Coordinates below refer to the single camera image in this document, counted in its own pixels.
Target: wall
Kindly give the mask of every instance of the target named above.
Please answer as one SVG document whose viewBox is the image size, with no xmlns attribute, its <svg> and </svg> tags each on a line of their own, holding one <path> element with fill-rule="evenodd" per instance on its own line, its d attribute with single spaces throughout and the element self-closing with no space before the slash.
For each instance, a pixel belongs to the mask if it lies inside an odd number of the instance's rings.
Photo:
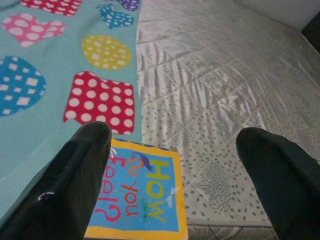
<svg viewBox="0 0 320 240">
<path fill-rule="evenodd" d="M 320 11 L 320 0 L 235 0 L 301 31 Z"/>
</svg>

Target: mattress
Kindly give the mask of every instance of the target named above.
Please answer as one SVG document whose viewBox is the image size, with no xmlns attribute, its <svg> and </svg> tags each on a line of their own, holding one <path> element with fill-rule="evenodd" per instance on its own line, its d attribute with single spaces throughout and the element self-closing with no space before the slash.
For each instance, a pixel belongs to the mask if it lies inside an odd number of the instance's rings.
<svg viewBox="0 0 320 240">
<path fill-rule="evenodd" d="M 145 0 L 136 36 L 142 142 L 176 150 L 190 239 L 278 239 L 239 160 L 258 127 L 320 158 L 320 55 L 232 0 Z"/>
</svg>

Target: book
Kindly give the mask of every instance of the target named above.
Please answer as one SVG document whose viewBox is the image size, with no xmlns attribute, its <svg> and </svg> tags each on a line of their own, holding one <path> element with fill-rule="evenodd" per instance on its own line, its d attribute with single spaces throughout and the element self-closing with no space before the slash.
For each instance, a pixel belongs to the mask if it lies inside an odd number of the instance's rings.
<svg viewBox="0 0 320 240">
<path fill-rule="evenodd" d="M 85 237 L 188 239 L 179 153 L 117 139 L 111 146 Z"/>
</svg>

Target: book cover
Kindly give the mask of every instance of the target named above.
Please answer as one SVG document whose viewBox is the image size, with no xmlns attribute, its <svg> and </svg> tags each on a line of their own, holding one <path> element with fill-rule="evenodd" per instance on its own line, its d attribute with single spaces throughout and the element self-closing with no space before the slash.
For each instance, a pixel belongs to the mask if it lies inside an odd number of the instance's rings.
<svg viewBox="0 0 320 240">
<path fill-rule="evenodd" d="M 186 240 L 179 154 L 113 139 L 86 238 Z"/>
</svg>

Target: yellow book border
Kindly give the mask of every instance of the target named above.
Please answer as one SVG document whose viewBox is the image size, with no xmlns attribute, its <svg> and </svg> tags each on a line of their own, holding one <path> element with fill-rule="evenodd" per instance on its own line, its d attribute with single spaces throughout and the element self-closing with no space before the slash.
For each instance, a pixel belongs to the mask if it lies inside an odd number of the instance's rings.
<svg viewBox="0 0 320 240">
<path fill-rule="evenodd" d="M 185 213 L 185 201 L 183 196 L 183 184 L 179 153 L 162 150 L 157 147 L 143 146 L 129 141 L 112 139 L 111 146 L 114 148 L 131 149 L 137 152 L 169 157 L 173 160 L 175 186 L 179 188 L 175 196 L 176 213 L 178 220 L 178 232 L 171 231 L 127 231 L 108 227 L 89 226 L 85 232 L 85 238 L 100 239 L 124 239 L 124 240 L 186 240 L 188 239 L 187 219 Z"/>
</svg>

